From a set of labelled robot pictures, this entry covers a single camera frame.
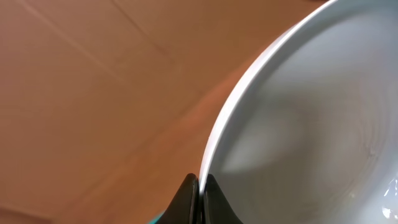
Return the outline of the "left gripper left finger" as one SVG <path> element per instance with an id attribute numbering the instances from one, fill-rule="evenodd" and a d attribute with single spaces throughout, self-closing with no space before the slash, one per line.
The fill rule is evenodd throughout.
<path id="1" fill-rule="evenodd" d="M 195 224 L 197 221 L 198 178 L 188 174 L 156 224 Z"/>

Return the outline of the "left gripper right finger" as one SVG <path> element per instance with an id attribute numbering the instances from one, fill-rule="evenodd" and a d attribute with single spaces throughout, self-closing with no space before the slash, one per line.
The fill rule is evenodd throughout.
<path id="1" fill-rule="evenodd" d="M 201 222 L 204 224 L 243 224 L 211 174 L 207 177 L 202 195 Z"/>

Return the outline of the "light blue plate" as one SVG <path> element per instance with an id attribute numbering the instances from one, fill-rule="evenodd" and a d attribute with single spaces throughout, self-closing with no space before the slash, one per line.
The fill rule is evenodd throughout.
<path id="1" fill-rule="evenodd" d="M 327 1 L 263 51 L 211 130 L 243 223 L 397 222 L 397 1 Z"/>

